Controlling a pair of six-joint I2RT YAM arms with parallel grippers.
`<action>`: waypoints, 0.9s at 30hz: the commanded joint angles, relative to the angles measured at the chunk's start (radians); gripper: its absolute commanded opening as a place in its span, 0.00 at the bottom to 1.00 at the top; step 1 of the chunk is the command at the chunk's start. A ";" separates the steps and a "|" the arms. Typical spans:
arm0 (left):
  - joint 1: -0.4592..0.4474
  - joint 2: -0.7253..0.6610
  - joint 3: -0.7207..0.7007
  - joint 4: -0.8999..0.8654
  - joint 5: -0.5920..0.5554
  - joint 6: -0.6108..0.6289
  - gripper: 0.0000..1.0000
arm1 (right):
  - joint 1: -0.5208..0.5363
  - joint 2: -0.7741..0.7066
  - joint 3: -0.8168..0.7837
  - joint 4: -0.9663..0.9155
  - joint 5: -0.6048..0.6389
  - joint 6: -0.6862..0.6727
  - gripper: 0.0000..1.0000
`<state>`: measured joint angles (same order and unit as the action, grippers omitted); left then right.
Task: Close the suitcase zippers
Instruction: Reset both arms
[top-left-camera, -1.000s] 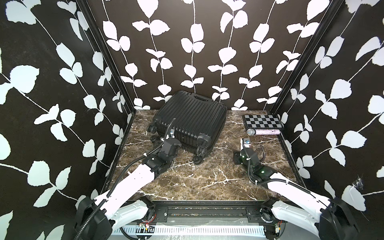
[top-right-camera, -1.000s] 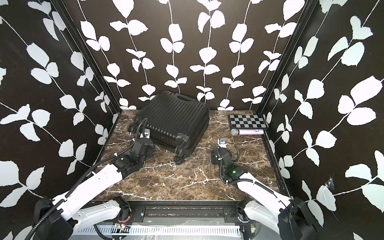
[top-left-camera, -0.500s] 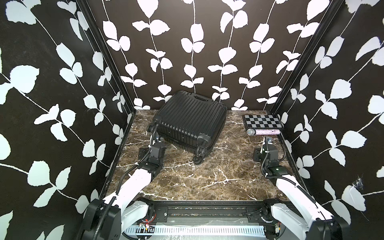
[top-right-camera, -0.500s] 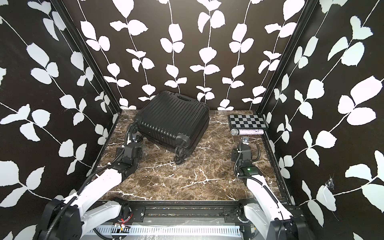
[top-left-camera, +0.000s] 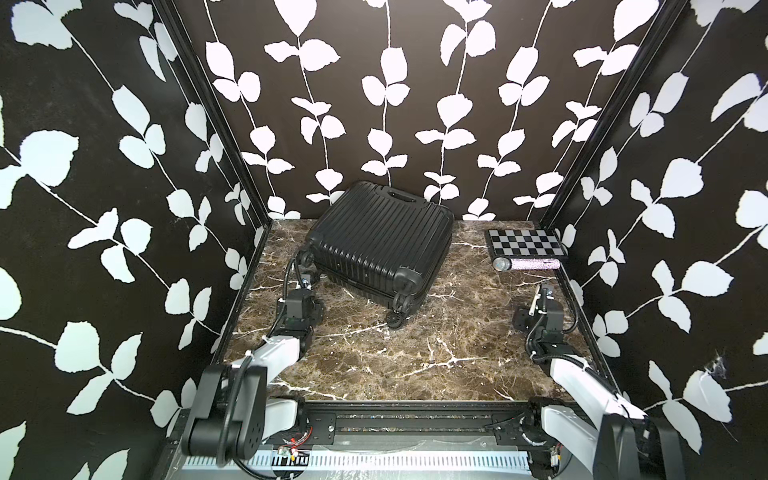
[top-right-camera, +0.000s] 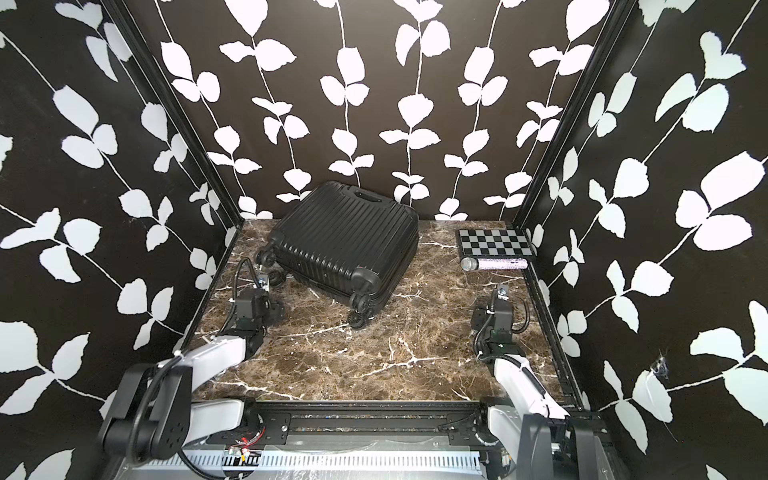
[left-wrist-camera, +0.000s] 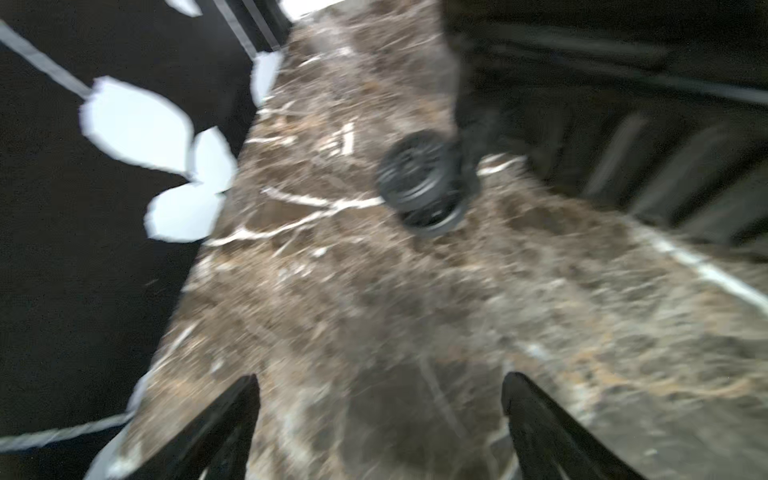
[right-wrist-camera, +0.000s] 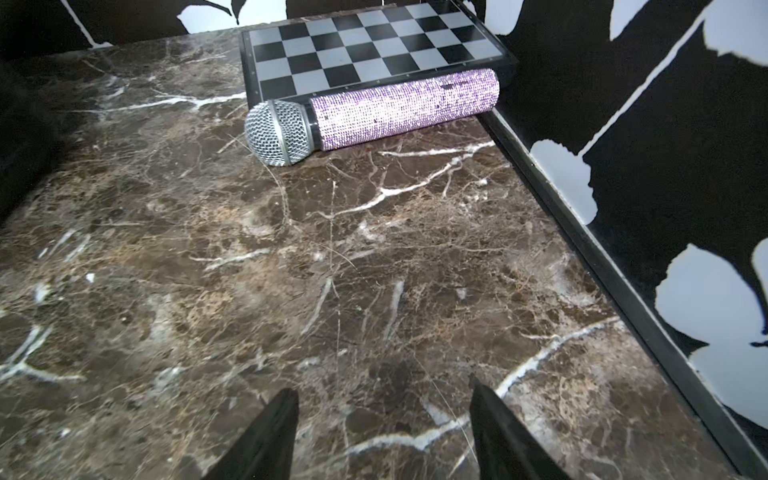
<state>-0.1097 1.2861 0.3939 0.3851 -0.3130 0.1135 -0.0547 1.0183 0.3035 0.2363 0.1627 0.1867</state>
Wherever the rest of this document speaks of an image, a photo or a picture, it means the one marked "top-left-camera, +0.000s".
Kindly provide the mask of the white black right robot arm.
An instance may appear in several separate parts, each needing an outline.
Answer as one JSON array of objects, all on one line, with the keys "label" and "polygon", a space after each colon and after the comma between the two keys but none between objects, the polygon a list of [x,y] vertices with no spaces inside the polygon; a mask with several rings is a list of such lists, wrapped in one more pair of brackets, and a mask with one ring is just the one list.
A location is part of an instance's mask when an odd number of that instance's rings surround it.
[{"label": "white black right robot arm", "polygon": [[530,360],[566,390],[586,415],[546,400],[528,423],[552,438],[594,479],[684,479],[680,438],[671,424],[623,398],[566,342],[564,310],[543,289],[520,307],[513,326],[525,334]]}]

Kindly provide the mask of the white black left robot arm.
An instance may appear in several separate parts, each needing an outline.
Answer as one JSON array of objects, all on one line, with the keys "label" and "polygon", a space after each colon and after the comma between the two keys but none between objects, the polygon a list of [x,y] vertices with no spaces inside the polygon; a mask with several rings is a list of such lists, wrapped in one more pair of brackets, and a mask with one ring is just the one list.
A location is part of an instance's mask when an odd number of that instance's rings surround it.
[{"label": "white black left robot arm", "polygon": [[260,347],[204,370],[181,435],[184,455],[212,458],[220,468],[244,466],[264,440],[297,423],[299,402],[269,398],[268,385],[306,355],[324,304],[312,290],[294,289],[277,313]]}]

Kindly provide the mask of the black hard-shell suitcase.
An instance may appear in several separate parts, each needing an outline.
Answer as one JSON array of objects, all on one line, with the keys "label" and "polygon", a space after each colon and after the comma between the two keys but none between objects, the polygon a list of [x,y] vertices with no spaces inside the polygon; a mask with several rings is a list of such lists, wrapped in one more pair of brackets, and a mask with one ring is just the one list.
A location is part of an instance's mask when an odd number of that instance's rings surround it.
[{"label": "black hard-shell suitcase", "polygon": [[391,329],[420,309],[452,243],[454,215],[390,186],[359,181],[323,213],[297,265],[388,309]]}]

